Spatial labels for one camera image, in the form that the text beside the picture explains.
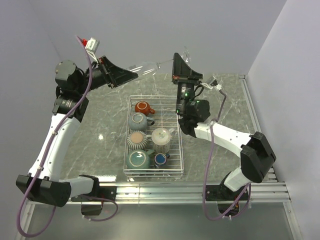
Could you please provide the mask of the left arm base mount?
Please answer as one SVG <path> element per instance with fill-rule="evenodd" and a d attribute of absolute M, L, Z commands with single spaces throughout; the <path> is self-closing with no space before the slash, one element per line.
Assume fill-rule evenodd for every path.
<path fill-rule="evenodd" d="M 112 219 L 119 210 L 116 203 L 117 187 L 100 186 L 95 193 L 82 194 L 70 198 L 71 203 L 80 204 L 80 212 L 84 219 L 92 222 L 103 222 Z M 98 218 L 103 213 L 106 204 L 114 205 L 114 212 L 105 218 Z"/>

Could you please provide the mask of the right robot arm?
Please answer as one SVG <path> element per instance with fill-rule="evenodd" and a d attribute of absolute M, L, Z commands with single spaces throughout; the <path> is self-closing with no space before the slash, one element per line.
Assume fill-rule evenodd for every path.
<path fill-rule="evenodd" d="M 250 134 L 219 124 L 219 117 L 211 118 L 209 101 L 198 98 L 196 91 L 204 89 L 215 89 L 225 97 L 226 93 L 218 80 L 212 76 L 203 82 L 203 75 L 192 70 L 176 52 L 173 55 L 171 81 L 177 85 L 175 112 L 182 132 L 208 140 L 240 159 L 240 166 L 222 180 L 221 196 L 231 200 L 243 186 L 261 183 L 277 159 L 266 136 L 259 131 Z"/>

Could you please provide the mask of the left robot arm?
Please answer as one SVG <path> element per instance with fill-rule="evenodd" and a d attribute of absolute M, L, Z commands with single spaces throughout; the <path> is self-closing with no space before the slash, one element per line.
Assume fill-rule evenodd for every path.
<path fill-rule="evenodd" d="M 89 100 L 89 91 L 107 85 L 116 88 L 138 78 L 136 72 L 114 65 L 105 56 L 81 70 L 71 60 L 55 68 L 56 100 L 50 128 L 41 151 L 26 175 L 19 175 L 16 186 L 33 202 L 63 207 L 70 198 L 84 195 L 89 201 L 101 195 L 97 177 L 80 175 L 61 179 L 62 164 L 70 142 L 79 128 Z"/>

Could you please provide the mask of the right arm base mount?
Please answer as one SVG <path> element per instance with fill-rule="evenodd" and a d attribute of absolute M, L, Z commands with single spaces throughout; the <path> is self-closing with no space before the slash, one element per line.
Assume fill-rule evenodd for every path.
<path fill-rule="evenodd" d="M 233 192 L 223 184 L 206 185 L 202 189 L 202 210 L 205 217 L 210 221 L 217 221 L 222 218 L 233 219 L 240 216 L 248 207 L 252 193 L 252 186 L 248 183 L 242 186 L 239 190 Z M 219 216 L 212 217 L 209 215 L 206 207 L 206 201 L 218 201 L 231 203 L 218 203 Z"/>

